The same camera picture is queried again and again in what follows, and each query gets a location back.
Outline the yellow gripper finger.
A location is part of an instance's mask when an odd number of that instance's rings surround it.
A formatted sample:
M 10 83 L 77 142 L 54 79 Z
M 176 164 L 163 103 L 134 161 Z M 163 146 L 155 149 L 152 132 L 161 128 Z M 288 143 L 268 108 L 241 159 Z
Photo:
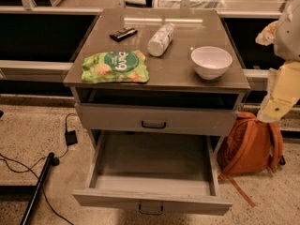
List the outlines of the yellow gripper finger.
M 257 113 L 265 123 L 277 122 L 300 99 L 300 63 L 286 61 L 279 69 L 270 68 L 267 77 L 267 95 Z
M 256 36 L 255 42 L 263 46 L 268 46 L 270 44 L 273 44 L 275 39 L 277 24 L 278 22 L 274 21 L 269 23 L 267 26 L 265 26 L 264 29 L 261 31 L 261 33 L 259 33 L 258 36 Z

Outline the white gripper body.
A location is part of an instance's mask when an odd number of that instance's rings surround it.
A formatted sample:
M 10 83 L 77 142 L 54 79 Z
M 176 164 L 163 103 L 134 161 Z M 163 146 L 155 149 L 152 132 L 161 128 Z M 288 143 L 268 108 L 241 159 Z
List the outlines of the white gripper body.
M 300 61 L 300 0 L 284 8 L 277 22 L 274 51 L 285 60 Z

